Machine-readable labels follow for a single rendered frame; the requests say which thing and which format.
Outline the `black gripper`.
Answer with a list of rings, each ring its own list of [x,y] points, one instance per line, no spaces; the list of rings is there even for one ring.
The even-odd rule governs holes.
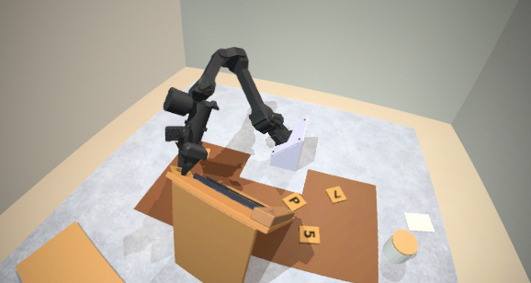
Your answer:
[[[194,119],[186,119],[184,123],[186,128],[187,125],[190,128],[188,142],[175,142],[178,147],[177,167],[182,167],[181,175],[186,175],[198,161],[206,160],[208,156],[207,150],[202,146],[202,136],[204,131],[207,132],[207,124]]]

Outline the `tan flat board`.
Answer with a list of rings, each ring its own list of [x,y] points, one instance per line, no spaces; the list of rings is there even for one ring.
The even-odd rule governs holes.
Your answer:
[[[16,268],[23,283],[125,283],[76,221]]]

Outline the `brown wooden easel board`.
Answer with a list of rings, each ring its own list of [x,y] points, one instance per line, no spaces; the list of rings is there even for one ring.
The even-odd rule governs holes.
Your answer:
[[[207,176],[166,177],[172,180],[175,262],[202,283],[243,283],[257,231],[267,234],[295,220],[294,211]]]

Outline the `grey cylindrical container with orange lid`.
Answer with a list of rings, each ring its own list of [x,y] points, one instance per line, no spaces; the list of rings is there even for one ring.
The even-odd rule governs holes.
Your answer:
[[[404,263],[414,255],[418,247],[415,236],[408,231],[397,230],[383,245],[383,253],[394,264]]]

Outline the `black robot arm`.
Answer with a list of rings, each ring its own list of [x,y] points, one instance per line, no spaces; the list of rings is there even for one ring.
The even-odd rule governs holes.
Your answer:
[[[249,59],[246,51],[241,48],[231,47],[218,49],[212,56],[209,64],[201,77],[188,90],[188,93],[171,87],[164,100],[164,110],[184,117],[189,114],[189,119],[202,123],[209,120],[211,110],[220,110],[216,101],[207,101],[215,91],[216,77],[221,66],[227,67],[236,74],[239,84],[252,109],[249,119],[252,126],[263,134],[268,133],[276,143],[275,146],[288,141],[293,130],[288,130],[283,124],[282,114],[274,113],[261,98],[254,80],[248,71]],[[189,125],[166,126],[165,141],[188,142]]]

